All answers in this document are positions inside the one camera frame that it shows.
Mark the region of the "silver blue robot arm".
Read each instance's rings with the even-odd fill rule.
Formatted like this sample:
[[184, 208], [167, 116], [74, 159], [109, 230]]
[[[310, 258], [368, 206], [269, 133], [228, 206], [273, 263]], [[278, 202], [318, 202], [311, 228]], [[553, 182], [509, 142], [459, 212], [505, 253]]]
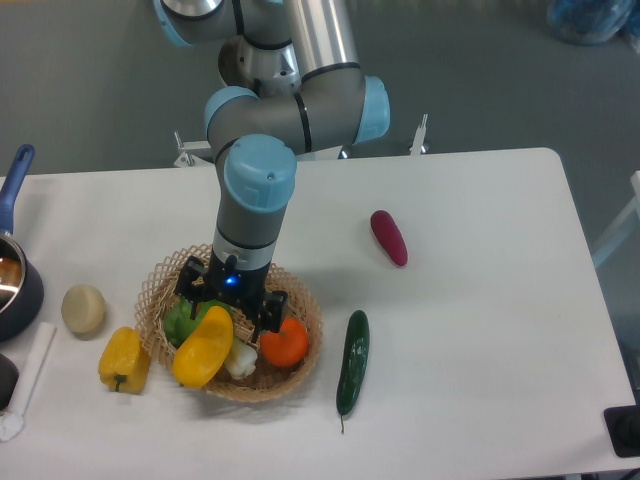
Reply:
[[390, 125], [383, 82], [360, 67], [342, 1], [158, 1], [175, 43], [223, 39], [280, 55], [264, 75], [236, 59], [206, 103], [204, 128], [220, 185], [208, 263], [190, 259], [176, 291], [191, 303], [240, 309], [256, 332], [281, 328], [288, 296], [266, 279], [301, 154], [382, 137]]

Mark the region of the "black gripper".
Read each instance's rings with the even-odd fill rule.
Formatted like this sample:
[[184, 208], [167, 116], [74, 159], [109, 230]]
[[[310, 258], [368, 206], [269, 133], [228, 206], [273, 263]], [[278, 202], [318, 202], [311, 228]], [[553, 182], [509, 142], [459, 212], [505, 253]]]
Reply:
[[254, 325], [251, 341], [258, 342], [263, 332], [278, 333], [287, 313], [288, 293], [267, 291], [265, 282], [270, 263], [258, 269], [243, 269], [240, 261], [223, 262], [211, 250], [209, 267], [190, 256], [180, 269], [175, 293], [190, 304], [190, 319], [195, 320], [198, 306], [216, 300], [248, 313]]

